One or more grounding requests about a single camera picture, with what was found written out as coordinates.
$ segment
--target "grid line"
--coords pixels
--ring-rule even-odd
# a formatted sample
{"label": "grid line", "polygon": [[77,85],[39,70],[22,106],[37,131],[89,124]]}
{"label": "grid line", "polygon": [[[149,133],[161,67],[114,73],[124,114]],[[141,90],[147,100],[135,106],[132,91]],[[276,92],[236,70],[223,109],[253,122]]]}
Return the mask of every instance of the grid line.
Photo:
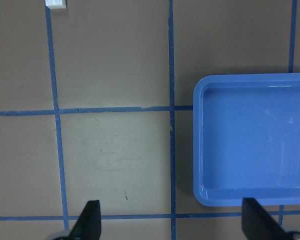
{"label": "grid line", "polygon": [[285,205],[280,205],[279,206],[279,219],[278,219],[278,223],[280,226],[282,226],[282,222],[284,220],[284,211],[285,211]]}
{"label": "grid line", "polygon": [[52,97],[53,97],[53,108],[54,108],[54,118],[55,118],[55,128],[56,128],[56,144],[57,144],[57,151],[58,151],[58,163],[59,163],[59,173],[60,173],[63,226],[64,226],[64,229],[68,230],[69,229],[69,219],[68,219],[68,207],[67,207],[64,153],[63,153],[63,147],[62,147],[60,110],[59,110],[59,106],[58,106],[58,90],[57,90],[56,65],[55,65],[54,42],[53,42],[53,34],[52,34],[51,13],[50,13],[50,9],[48,7],[45,7],[45,18],[46,18],[46,32],[47,32],[48,46],[49,46],[51,88],[52,88]]}
{"label": "grid line", "polygon": [[176,141],[175,141],[175,46],[173,0],[169,0],[169,99],[170,99],[170,179],[171,179],[171,240],[176,240]]}
{"label": "grid line", "polygon": [[288,65],[288,73],[290,73],[290,74],[294,72],[296,25],[297,25],[297,5],[298,5],[298,0],[292,0],[291,23],[290,23],[289,65]]}
{"label": "grid line", "polygon": [[[279,211],[268,211],[271,216],[279,216]],[[227,218],[240,217],[241,212],[212,212],[212,213],[179,213],[176,219],[200,219],[200,218]],[[282,210],[284,216],[300,215],[300,210]],[[68,216],[68,220],[77,220],[79,216]],[[103,220],[119,219],[169,219],[171,214],[128,214],[128,215],[102,215]],[[0,216],[0,221],[60,221],[64,216]]]}
{"label": "grid line", "polygon": [[[86,114],[86,113],[132,113],[132,112],[170,112],[170,106],[120,106],[120,107],[86,107],[86,108],[59,108],[59,114]],[[174,106],[174,111],[192,111],[192,105]],[[28,110],[28,111],[0,111],[0,116],[40,116],[54,115],[55,110]]]}

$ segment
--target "blue plastic tray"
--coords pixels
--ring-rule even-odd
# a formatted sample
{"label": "blue plastic tray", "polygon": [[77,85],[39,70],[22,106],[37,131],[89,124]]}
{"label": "blue plastic tray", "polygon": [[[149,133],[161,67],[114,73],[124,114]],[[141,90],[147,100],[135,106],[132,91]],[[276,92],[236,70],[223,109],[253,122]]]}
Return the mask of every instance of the blue plastic tray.
{"label": "blue plastic tray", "polygon": [[300,73],[207,76],[193,113],[200,203],[300,204]]}

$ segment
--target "small white block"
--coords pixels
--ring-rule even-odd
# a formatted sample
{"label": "small white block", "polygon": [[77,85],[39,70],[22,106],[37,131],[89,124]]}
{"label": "small white block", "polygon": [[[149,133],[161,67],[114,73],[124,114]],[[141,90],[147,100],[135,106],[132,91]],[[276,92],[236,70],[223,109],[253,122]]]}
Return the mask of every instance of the small white block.
{"label": "small white block", "polygon": [[65,9],[66,0],[45,0],[45,5],[50,9]]}

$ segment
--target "blue tape line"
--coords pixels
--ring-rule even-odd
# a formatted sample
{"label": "blue tape line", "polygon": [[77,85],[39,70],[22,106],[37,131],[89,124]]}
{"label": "blue tape line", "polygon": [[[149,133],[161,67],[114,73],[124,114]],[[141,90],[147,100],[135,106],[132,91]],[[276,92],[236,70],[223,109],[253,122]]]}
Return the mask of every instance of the blue tape line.
{"label": "blue tape line", "polygon": [[[192,111],[192,105],[175,106],[174,111]],[[91,108],[61,108],[59,114],[85,114],[85,113],[124,113],[124,112],[161,112],[170,111],[170,106],[123,106],[123,107],[91,107]],[[29,110],[29,111],[0,111],[0,116],[18,117],[18,116],[40,116],[54,115],[55,110]]]}
{"label": "blue tape line", "polygon": [[137,214],[137,215],[103,215],[102,220],[116,219],[169,219],[170,214]]}
{"label": "blue tape line", "polygon": [[[271,216],[280,214],[280,211],[269,211]],[[284,215],[300,215],[300,210],[286,211]],[[226,218],[240,217],[241,212],[215,212],[215,213],[184,213],[176,214],[177,219],[193,218]],[[134,215],[102,215],[102,220],[120,220],[120,219],[169,219],[171,214],[134,214]],[[79,216],[68,216],[68,220],[76,221]],[[53,221],[63,220],[64,216],[0,216],[0,221]]]}
{"label": "blue tape line", "polygon": [[77,114],[77,113],[123,113],[123,112],[155,112],[155,111],[169,111],[169,106],[122,106],[122,107],[92,107],[92,108],[63,108],[60,109],[60,114]]}
{"label": "blue tape line", "polygon": [[54,115],[54,110],[31,110],[31,111],[0,111],[0,116],[38,116],[38,115]]}
{"label": "blue tape line", "polygon": [[284,211],[283,215],[300,215],[300,210]]}
{"label": "blue tape line", "polygon": [[61,120],[60,120],[60,112],[58,106],[58,91],[57,91],[57,80],[56,80],[54,42],[53,42],[52,25],[51,25],[51,13],[48,7],[45,7],[45,18],[46,18],[46,32],[47,32],[48,46],[49,46],[49,63],[50,63],[54,118],[55,118],[55,125],[56,125],[56,142],[57,142],[59,172],[60,172],[63,225],[64,225],[64,229],[68,230],[69,218],[68,218],[68,207],[67,207],[64,153],[62,147]]}
{"label": "blue tape line", "polygon": [[[271,216],[279,215],[279,211],[268,211]],[[185,214],[177,214],[177,219],[192,219],[192,218],[227,218],[227,217],[241,217],[241,212],[214,212],[214,213],[185,213]]]}
{"label": "blue tape line", "polygon": [[194,109],[194,106],[192,105],[185,105],[185,106],[175,106],[175,111],[192,111]]}
{"label": "blue tape line", "polygon": [[63,216],[0,216],[0,221],[55,221],[63,219]]}
{"label": "blue tape line", "polygon": [[176,146],[175,146],[175,43],[174,5],[169,0],[169,98],[170,98],[170,180],[171,180],[171,240],[176,240]]}
{"label": "blue tape line", "polygon": [[279,220],[278,223],[280,226],[282,226],[282,222],[284,220],[284,211],[285,211],[285,205],[279,206]]}
{"label": "blue tape line", "polygon": [[295,54],[296,23],[297,23],[297,4],[298,4],[298,0],[292,0],[288,73],[293,73],[294,72],[294,54]]}

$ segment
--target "scuff mark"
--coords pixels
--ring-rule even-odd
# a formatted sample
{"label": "scuff mark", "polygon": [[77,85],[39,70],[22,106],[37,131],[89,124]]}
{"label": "scuff mark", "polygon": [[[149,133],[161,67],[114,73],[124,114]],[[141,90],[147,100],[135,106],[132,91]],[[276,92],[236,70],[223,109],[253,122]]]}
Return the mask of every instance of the scuff mark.
{"label": "scuff mark", "polygon": [[125,199],[128,201],[128,196],[127,196],[126,190],[124,190],[124,196],[125,196]]}

